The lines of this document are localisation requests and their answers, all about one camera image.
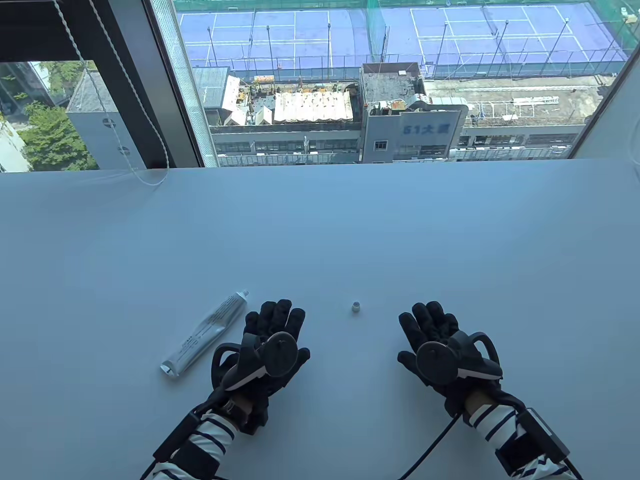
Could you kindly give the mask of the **person's left hand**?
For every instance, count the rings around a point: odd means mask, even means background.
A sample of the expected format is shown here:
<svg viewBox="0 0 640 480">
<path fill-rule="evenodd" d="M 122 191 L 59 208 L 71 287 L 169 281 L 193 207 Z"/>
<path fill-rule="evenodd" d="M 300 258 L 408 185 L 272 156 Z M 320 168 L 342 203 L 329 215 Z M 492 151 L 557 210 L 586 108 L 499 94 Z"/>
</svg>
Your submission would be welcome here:
<svg viewBox="0 0 640 480">
<path fill-rule="evenodd" d="M 230 400 L 245 412 L 240 432 L 254 435 L 268 422 L 270 398 L 284 389 L 311 358 L 298 347 L 306 311 L 288 299 L 266 301 L 247 313 L 240 351 L 225 361 L 231 374 L 222 377 Z"/>
</svg>

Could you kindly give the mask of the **person's right hand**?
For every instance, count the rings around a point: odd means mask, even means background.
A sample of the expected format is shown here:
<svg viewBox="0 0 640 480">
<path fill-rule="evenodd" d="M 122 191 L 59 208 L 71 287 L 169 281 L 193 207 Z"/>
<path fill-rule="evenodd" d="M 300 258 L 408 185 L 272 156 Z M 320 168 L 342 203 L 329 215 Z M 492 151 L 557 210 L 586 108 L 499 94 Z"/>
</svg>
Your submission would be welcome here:
<svg viewBox="0 0 640 480">
<path fill-rule="evenodd" d="M 403 312 L 398 316 L 411 350 L 402 350 L 397 354 L 397 361 L 410 373 L 431 387 L 436 393 L 445 398 L 445 410 L 452 418 L 465 412 L 471 418 L 480 408 L 497 406 L 496 382 L 474 378 L 457 379 L 448 386 L 439 386 L 429 382 L 418 370 L 416 354 L 425 343 L 435 341 L 445 344 L 458 331 L 458 320 L 452 313 L 445 313 L 438 301 L 426 304 L 417 302 L 411 312 Z"/>
</svg>

